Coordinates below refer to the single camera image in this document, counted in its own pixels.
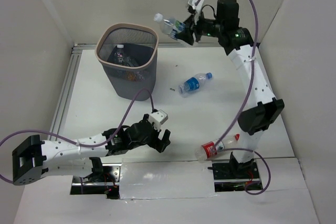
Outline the green white label bottle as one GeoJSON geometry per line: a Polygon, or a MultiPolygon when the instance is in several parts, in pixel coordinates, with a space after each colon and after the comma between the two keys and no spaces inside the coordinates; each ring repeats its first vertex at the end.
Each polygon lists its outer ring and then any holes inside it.
{"type": "Polygon", "coordinates": [[[163,34],[168,35],[174,40],[177,40],[176,35],[185,29],[185,24],[183,22],[180,22],[174,17],[166,19],[160,13],[156,13],[153,20],[158,23],[163,34]]]}

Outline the red label bottle red cap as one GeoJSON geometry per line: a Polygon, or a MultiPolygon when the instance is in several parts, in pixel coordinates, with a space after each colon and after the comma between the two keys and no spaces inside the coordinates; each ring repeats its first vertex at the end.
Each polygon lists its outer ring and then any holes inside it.
{"type": "Polygon", "coordinates": [[[240,134],[235,134],[224,138],[217,145],[216,141],[205,143],[195,150],[195,157],[200,162],[213,158],[229,148],[236,147],[239,138],[240,134]]]}

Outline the orange drink bottle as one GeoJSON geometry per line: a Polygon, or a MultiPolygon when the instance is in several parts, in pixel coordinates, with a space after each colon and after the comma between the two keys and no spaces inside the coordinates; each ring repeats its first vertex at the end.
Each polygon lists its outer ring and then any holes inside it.
{"type": "Polygon", "coordinates": [[[126,79],[128,81],[137,82],[138,81],[138,75],[136,73],[130,72],[126,74],[126,79]]]}

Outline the blue label bottle white cap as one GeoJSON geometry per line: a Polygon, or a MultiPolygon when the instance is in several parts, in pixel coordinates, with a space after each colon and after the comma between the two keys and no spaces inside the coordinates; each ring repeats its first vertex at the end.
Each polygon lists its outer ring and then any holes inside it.
{"type": "Polygon", "coordinates": [[[114,56],[112,57],[112,63],[116,65],[131,67],[131,68],[139,66],[139,64],[134,58],[126,54],[126,52],[124,51],[123,44],[117,45],[117,49],[114,53],[114,56]]]}

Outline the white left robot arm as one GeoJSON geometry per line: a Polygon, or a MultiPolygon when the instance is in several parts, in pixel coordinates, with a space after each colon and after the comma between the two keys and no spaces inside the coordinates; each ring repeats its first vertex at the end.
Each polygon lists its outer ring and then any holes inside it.
{"type": "Polygon", "coordinates": [[[47,176],[63,175],[99,181],[104,173],[103,157],[123,155],[144,145],[163,152],[170,144],[170,131],[165,130],[162,138],[159,134],[167,120],[164,111],[154,111],[131,126],[78,139],[74,145],[64,140],[43,141],[39,135],[32,135],[12,152],[13,184],[23,186],[47,176]]]}

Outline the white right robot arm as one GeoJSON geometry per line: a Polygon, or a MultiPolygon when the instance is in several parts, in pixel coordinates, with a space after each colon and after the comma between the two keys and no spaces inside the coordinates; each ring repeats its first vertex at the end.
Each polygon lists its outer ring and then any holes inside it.
{"type": "Polygon", "coordinates": [[[213,19],[205,18],[203,0],[188,0],[190,16],[184,21],[184,29],[176,38],[193,45],[202,36],[217,38],[226,55],[234,64],[243,82],[246,96],[234,123],[241,130],[236,144],[228,143],[223,136],[214,142],[203,144],[196,157],[203,161],[214,157],[221,151],[229,150],[229,172],[235,178],[247,172],[258,142],[269,126],[284,109],[282,99],[277,99],[257,61],[259,51],[248,29],[239,25],[239,5],[236,0],[218,0],[213,19]]]}

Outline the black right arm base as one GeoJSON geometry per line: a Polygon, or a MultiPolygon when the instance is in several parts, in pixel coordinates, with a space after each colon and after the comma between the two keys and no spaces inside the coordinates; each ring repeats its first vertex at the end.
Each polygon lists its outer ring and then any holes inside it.
{"type": "Polygon", "coordinates": [[[238,163],[232,160],[230,157],[228,161],[212,162],[207,168],[213,174],[215,192],[244,191],[246,186],[248,191],[257,192],[263,189],[254,159],[238,170],[235,169],[238,168],[238,163]]]}

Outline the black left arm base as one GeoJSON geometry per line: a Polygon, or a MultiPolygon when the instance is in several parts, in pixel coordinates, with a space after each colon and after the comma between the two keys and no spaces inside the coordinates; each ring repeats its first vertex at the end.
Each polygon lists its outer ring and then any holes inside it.
{"type": "Polygon", "coordinates": [[[73,176],[70,195],[104,195],[106,199],[120,199],[121,166],[122,163],[103,163],[102,174],[93,177],[73,176]]]}

